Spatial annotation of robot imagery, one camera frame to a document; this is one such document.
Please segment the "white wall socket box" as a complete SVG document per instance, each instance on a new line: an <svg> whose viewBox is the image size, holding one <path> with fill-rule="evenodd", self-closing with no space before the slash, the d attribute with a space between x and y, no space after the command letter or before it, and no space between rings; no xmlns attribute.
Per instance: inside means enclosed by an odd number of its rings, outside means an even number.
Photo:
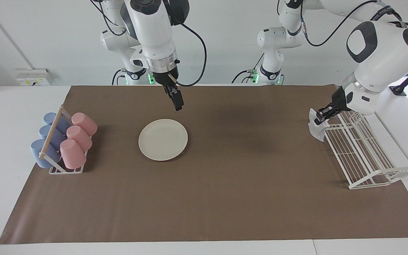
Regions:
<svg viewBox="0 0 408 255"><path fill-rule="evenodd" d="M18 69L16 81L20 86L51 86L53 77L47 68Z"/></svg>

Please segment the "pink plastic cup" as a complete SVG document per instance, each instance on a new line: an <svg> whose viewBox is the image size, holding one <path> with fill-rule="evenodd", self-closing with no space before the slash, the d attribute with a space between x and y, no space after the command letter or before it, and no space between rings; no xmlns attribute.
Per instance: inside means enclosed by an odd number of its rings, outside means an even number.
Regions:
<svg viewBox="0 0 408 255"><path fill-rule="evenodd" d="M70 126L66 131L66 136L68 137L68 139L75 140L81 147L83 152L88 151L92 147L91 137L89 137L86 131L80 126Z"/></svg>
<svg viewBox="0 0 408 255"><path fill-rule="evenodd" d="M84 151L73 139L67 139L60 144L60 152L67 169L78 169L86 163Z"/></svg>
<svg viewBox="0 0 408 255"><path fill-rule="evenodd" d="M78 112L71 117L73 125L80 126L88 134L89 137L92 137L98 130L98 126L88 115Z"/></svg>

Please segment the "clear plastic bag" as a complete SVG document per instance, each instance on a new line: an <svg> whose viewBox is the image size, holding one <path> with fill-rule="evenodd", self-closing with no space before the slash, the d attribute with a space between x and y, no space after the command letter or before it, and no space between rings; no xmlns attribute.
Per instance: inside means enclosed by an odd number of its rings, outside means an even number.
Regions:
<svg viewBox="0 0 408 255"><path fill-rule="evenodd" d="M308 123L309 131L310 131L310 134L314 138L316 138L317 140L319 140L321 142L324 142L325 130L330 128L330 124L327 121L325 123L322 123L319 126L316 126L314 124L314 119L317 118L316 115L317 115L317 112L313 108L310 108L309 115L308 115L308 117L309 117L309 123Z"/></svg>

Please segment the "brown table mat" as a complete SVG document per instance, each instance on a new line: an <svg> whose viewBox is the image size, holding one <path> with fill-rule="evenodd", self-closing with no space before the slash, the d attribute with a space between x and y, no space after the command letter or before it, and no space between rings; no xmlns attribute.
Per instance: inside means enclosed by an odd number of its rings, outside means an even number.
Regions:
<svg viewBox="0 0 408 255"><path fill-rule="evenodd" d="M34 166L0 244L408 237L400 182L349 190L310 108L334 85L193 86L175 111L159 86L73 86L64 102L98 125L84 172ZM159 119L188 144L154 161L138 137Z"/></svg>

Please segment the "cream round plate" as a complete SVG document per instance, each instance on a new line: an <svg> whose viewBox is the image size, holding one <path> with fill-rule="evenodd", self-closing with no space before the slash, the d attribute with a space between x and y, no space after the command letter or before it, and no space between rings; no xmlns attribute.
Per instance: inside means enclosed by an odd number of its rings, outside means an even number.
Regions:
<svg viewBox="0 0 408 255"><path fill-rule="evenodd" d="M154 161L168 161L180 155L188 144L188 132L178 121L159 119L147 124L138 137L143 155Z"/></svg>

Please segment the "white wooden cup rack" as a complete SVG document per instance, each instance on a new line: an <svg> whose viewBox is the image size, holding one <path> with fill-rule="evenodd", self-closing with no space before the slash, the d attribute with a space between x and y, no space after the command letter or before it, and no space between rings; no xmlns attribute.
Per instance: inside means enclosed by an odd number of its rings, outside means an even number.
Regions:
<svg viewBox="0 0 408 255"><path fill-rule="evenodd" d="M67 169L63 162L61 152L56 151L52 145L50 145L50 139L52 137L52 131L56 128L57 122L61 116L65 117L71 126L73 123L71 121L72 115L70 115L64 108L60 106L56 113L56 118L52 123L52 129L50 130L47 139L39 139L31 144L32 154L35 156L36 164L42 169L48 169L51 175L66 175L66 174L78 174L84 171L84 166L78 169ZM88 151L84 152L87 160Z"/></svg>

